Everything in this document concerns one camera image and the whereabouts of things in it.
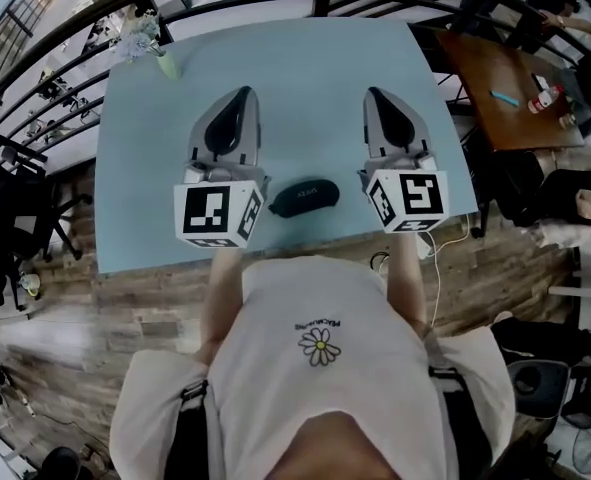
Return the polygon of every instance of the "blue marker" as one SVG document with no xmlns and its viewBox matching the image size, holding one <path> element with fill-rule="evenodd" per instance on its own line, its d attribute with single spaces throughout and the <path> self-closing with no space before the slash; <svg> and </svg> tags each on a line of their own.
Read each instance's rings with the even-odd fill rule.
<svg viewBox="0 0 591 480">
<path fill-rule="evenodd" d="M 505 101 L 506 103 L 510 103 L 514 107 L 519 107 L 519 101 L 517 101 L 515 98 L 506 96 L 506 94 L 502 94 L 501 92 L 491 91 L 491 96 L 493 96 L 493 98 L 497 98 L 498 100 Z"/>
</svg>

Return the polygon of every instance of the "light blue table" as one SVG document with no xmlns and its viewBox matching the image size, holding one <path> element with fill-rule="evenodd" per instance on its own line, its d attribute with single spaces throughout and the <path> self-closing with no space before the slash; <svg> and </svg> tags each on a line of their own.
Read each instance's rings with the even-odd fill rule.
<svg viewBox="0 0 591 480">
<path fill-rule="evenodd" d="M 292 219 L 265 207 L 250 250 L 380 229 L 356 174 L 368 156 L 362 102 L 370 86 L 404 98 L 426 120 L 438 167 L 448 171 L 451 214 L 477 211 L 455 127 L 405 23 L 276 21 L 193 37 L 168 50 L 183 69 L 180 81 L 165 78 L 152 57 L 111 71 L 95 181 L 100 272 L 213 254 L 175 238 L 173 186 L 182 181 L 196 120 L 243 85 L 253 87 L 260 102 L 260 164 L 273 177 L 268 202 L 311 177 L 332 180 L 341 192 L 336 207 Z"/>
</svg>

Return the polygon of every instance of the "daisy print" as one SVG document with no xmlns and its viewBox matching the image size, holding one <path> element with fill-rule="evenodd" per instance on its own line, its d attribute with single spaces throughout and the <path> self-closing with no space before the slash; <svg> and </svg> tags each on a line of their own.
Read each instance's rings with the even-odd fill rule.
<svg viewBox="0 0 591 480">
<path fill-rule="evenodd" d="M 298 345 L 304 349 L 305 355 L 310 356 L 311 366 L 326 366 L 342 353 L 338 347 L 329 343 L 330 338 L 328 329 L 320 331 L 317 327 L 302 335 Z"/>
</svg>

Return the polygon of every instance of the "brown wooden table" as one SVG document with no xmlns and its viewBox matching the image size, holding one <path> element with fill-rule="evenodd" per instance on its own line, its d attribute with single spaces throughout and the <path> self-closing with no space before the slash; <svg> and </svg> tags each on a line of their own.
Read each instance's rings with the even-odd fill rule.
<svg viewBox="0 0 591 480">
<path fill-rule="evenodd" d="M 557 80 L 559 68 L 549 62 L 485 39 L 438 32 L 455 72 L 464 85 L 477 121 L 493 151 L 583 146 L 577 127 L 564 130 L 558 119 L 569 112 L 560 97 L 550 108 L 532 114 L 528 101 L 539 89 L 532 74 Z M 514 107 L 491 96 L 491 90 L 515 98 Z"/>
</svg>

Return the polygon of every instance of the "table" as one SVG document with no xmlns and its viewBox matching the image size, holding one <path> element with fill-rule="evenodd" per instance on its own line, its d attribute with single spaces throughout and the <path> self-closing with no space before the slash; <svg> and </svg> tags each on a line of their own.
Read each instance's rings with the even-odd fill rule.
<svg viewBox="0 0 591 480">
<path fill-rule="evenodd" d="M 222 95 L 244 85 L 259 99 L 259 161 L 273 178 L 268 203 L 309 178 L 329 179 L 341 193 L 334 208 L 292 219 L 273 215 L 267 204 L 250 250 L 381 229 L 356 174 L 368 158 L 362 106 L 371 86 L 404 98 L 424 116 L 437 165 L 448 172 L 451 214 L 477 211 L 453 121 L 405 23 L 274 21 L 191 37 L 168 50 L 183 70 L 179 81 L 167 79 L 150 56 L 111 70 L 95 179 L 100 272 L 212 256 L 175 238 L 173 186 L 183 179 L 197 119 Z"/>
<path fill-rule="evenodd" d="M 583 146 L 577 127 L 564 130 L 558 119 L 569 112 L 565 98 L 532 114 L 528 101 L 539 89 L 532 74 L 555 83 L 558 69 L 544 59 L 485 39 L 437 34 L 475 110 L 477 121 L 493 151 Z M 498 91 L 520 102 L 514 107 L 491 96 Z"/>
</svg>

